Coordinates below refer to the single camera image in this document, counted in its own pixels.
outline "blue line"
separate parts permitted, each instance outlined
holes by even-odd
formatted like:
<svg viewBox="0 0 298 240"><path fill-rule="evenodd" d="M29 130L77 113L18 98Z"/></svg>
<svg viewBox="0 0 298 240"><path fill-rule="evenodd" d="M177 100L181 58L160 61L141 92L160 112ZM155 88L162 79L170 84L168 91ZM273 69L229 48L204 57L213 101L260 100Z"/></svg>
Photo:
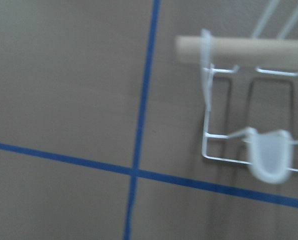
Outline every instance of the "blue line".
<svg viewBox="0 0 298 240"><path fill-rule="evenodd" d="M132 160L132 173L130 177L129 195L126 209L125 226L124 226L124 240L129 240L131 237L131 218L136 199L137 183L138 183L138 171L141 158L141 149L143 141L143 131L146 119L146 109L148 92L151 77L151 68L153 64L153 56L155 49L155 39L159 15L160 0L154 0L152 6L151 23L148 36L148 45L146 51L146 59L144 65L143 82L141 89L141 99L138 113L138 123L135 136L133 160Z"/></svg>
<svg viewBox="0 0 298 240"><path fill-rule="evenodd" d="M34 150L34 149L20 147L20 146L0 143L0 150L14 152L18 154L30 155L34 157L43 158L43 159L55 160L58 162L63 162L68 164L80 165L80 166L94 168L94 169L105 170L105 171L114 172L118 174L126 174L126 175L131 174L131 169L129 167L119 166L119 165L114 165L114 164L109 164L109 163L104 163L99 161L87 160L79 157L72 157L72 156L66 156L66 155L61 155L56 153L50 153L46 151Z"/></svg>
<svg viewBox="0 0 298 240"><path fill-rule="evenodd" d="M232 186L224 186L220 184L205 182L205 181L197 181L192 180L189 178L183 178L178 176L172 176L162 173L156 173L152 171L145 171L145 170L139 170L138 176L140 178L144 179L151 179L159 182L165 182L169 184L175 184L185 187L190 187L194 189L200 189L210 192L215 192L219 194L226 194L231 195L235 197L241 197L245 199L252 199L272 204L278 204L293 208L298 208L298 199L287 197L287 196L279 196L259 191L252 191L252 190L246 190L238 187L232 187Z"/></svg>

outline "vertical blue line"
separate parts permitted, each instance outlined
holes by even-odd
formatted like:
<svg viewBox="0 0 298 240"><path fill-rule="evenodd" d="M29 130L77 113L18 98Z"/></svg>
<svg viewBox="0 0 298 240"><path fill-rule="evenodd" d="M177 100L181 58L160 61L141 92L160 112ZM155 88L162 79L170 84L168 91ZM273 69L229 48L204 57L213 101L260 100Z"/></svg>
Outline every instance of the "vertical blue line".
<svg viewBox="0 0 298 240"><path fill-rule="evenodd" d="M129 240L131 237L131 218L132 218L134 203L136 199L138 171L139 171L143 132L144 132L144 125L145 125L145 118L146 118L151 68L152 68L153 55L154 55L154 49L155 49L155 38L156 38L156 31L157 31L159 6L160 6L160 0L154 0L153 6L152 6L151 23L150 23L150 30L149 30L149 36L148 36L140 105L139 105L139 112L138 112L138 122L137 122L137 129L136 129L136 136L135 136L135 143L134 143L134 150L133 150L132 170L130 175L129 194L128 194L127 210L126 210L125 225L124 225L124 236L123 236L124 240Z"/></svg>

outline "tiled surface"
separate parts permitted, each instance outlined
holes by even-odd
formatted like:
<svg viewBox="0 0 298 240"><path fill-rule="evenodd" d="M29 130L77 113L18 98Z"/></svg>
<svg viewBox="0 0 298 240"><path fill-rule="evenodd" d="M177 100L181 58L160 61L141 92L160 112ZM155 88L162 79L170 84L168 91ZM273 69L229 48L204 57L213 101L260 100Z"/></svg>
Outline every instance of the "tiled surface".
<svg viewBox="0 0 298 240"><path fill-rule="evenodd" d="M0 240L122 239L129 177L0 150Z"/></svg>
<svg viewBox="0 0 298 240"><path fill-rule="evenodd" d="M266 2L161 2L141 169L298 198L296 173L287 183L276 186L255 179L246 166L202 158L204 101L199 67L178 63L174 55L175 36L199 35L201 28L209 29L214 36L247 38ZM280 20L275 16L268 26L271 32L266 29L263 36L275 37L275 31L278 31L294 6L295 3L281 1L281 6L277 9ZM290 37L298 39L298 25ZM292 127L294 137L298 139L298 79L283 78L283 82L275 79L277 77L257 75L251 73L250 69L243 68L238 74L220 74L216 77L210 132L232 133L247 124L260 132L279 128L291 131L290 104L293 100ZM252 81L254 87L249 110L246 110ZM244 151L239 148L240 140L227 144L212 140L209 142L210 155L243 159ZM298 148L295 155L295 166L298 166Z"/></svg>
<svg viewBox="0 0 298 240"><path fill-rule="evenodd" d="M298 209L141 179L131 239L298 239Z"/></svg>
<svg viewBox="0 0 298 240"><path fill-rule="evenodd" d="M0 0L0 142L130 166L151 6Z"/></svg>

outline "horizontal blue line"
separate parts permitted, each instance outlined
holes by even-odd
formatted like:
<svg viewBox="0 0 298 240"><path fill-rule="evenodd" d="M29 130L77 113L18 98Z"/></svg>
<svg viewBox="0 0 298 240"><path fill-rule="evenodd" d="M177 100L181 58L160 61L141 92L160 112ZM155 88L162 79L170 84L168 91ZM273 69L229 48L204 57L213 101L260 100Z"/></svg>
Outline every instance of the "horizontal blue line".
<svg viewBox="0 0 298 240"><path fill-rule="evenodd" d="M68 164L80 165L80 166L89 167L93 169L105 170L105 171L114 172L118 174L130 175L130 172L131 172L131 169L125 166L119 166L119 165L114 165L114 164L109 164L109 163L104 163L99 161L87 160L79 157L50 153L46 151L39 151L39 150L34 150L34 149L14 146L14 145L8 145L3 143L0 143L0 150L30 155L34 157L43 158L43 159L55 160L58 162L63 162Z"/></svg>
<svg viewBox="0 0 298 240"><path fill-rule="evenodd" d="M219 194L226 194L235 197L241 197L245 199L258 200L262 202L278 204L288 207L298 208L298 199L279 196L259 191L246 190L242 188L224 186L216 183L210 183L205 181L192 180L189 178L183 178L178 176L172 176L152 171L140 170L138 173L140 178L151 179L159 182L165 182L169 184L180 185L184 187L190 187L194 189L206 190L210 192L215 192Z"/></svg>
<svg viewBox="0 0 298 240"><path fill-rule="evenodd" d="M69 163L69 164L74 164L74 165L79 165L79 166L84 166L84 167L89 167L89 168L94 168L99 170L105 170L105 171L118 173L118 174L125 174L130 176L132 175L132 168L103 163L99 161L87 160L79 157L66 156L66 155L34 150L30 148L3 144L3 143L0 143L0 150L34 156L34 157L43 158L43 159L50 159L58 162ZM200 190L215 192L219 194L226 194L226 195L241 197L245 199L257 200L257 201L266 202L266 203L278 204L278 205L283 205L283 206L288 206L288 207L293 207L298 209L297 198L279 196L279 195L274 195L274 194L269 194L269 193L264 193L259 191L246 190L246 189L232 187L232 186L225 186L225 185L220 185L220 184L215 184L215 183L210 183L205 181L192 180L189 178L172 176L172 175L140 170L140 169L137 171L137 176L143 179L150 179L150 180L155 180L159 182L175 184L179 186L200 189Z"/></svg>

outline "blue grout line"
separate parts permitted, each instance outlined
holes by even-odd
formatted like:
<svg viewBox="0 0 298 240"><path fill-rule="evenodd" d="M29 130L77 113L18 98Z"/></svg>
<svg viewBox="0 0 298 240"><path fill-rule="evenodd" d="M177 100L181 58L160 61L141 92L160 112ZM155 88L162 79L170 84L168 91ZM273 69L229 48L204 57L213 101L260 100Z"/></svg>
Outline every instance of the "blue grout line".
<svg viewBox="0 0 298 240"><path fill-rule="evenodd" d="M278 204L293 208L298 208L298 199L279 196L259 191L252 191L247 189L242 189L238 187L225 186L216 183L210 183L205 181L198 181L189 178L183 178L178 176L167 175L163 173L157 173L146 170L139 170L138 176L144 179L151 179L159 182L165 182L169 184L175 184L185 187L190 187L194 189L200 189L210 192L215 192L219 194L226 194L235 197L241 197L245 199L257 200L266 203Z"/></svg>
<svg viewBox="0 0 298 240"><path fill-rule="evenodd" d="M132 171L129 167L103 163L99 161L87 160L79 157L66 156L46 151L34 150L26 147L14 146L9 144L0 143L0 150L24 154L29 156L34 156L43 159L54 160L63 163L69 163L99 170L104 170L108 172L125 174L125 175L134 175L135 172ZM231 195L235 197L245 198L256 200L260 202L272 203L277 205L283 205L287 207L293 207L298 209L298 199L287 196L279 196L259 191L252 191L243 188L225 186L215 183L210 183L206 181L198 181L189 178L167 175L158 172L146 171L138 169L136 172L138 178L150 179L158 182L164 182L194 189L200 189L205 191L210 191L218 194Z"/></svg>
<svg viewBox="0 0 298 240"><path fill-rule="evenodd" d="M147 51L146 51L140 106L139 106L139 113L138 113L138 123L137 123L135 143L134 143L132 172L130 175L129 194L128 194L126 216L125 216L124 234L123 234L124 240L129 240L131 238L131 222L132 222L134 203L136 199L138 171L139 171L139 164L140 164L140 158L141 158L143 131L144 131L144 125L145 125L145 119L146 119L146 109L147 109L151 69L152 69L153 56L154 56L154 50L155 50L155 39L156 39L156 31L157 31L157 23L158 23L158 15L159 15L159 6L160 6L160 0L154 0L152 5L151 22L150 22L150 28L149 28L148 45L147 45Z"/></svg>
<svg viewBox="0 0 298 240"><path fill-rule="evenodd" d="M63 162L68 164L80 165L80 166L94 168L94 169L105 170L105 171L114 172L118 174L126 174L126 175L131 174L131 169L129 167L119 166L119 165L114 165L114 164L109 164L109 163L104 163L99 161L87 160L79 157L50 153L46 151L34 150L34 149L20 147L20 146L0 143L0 150L14 152L18 154L30 155L34 157L43 158L43 159L55 160L58 162Z"/></svg>

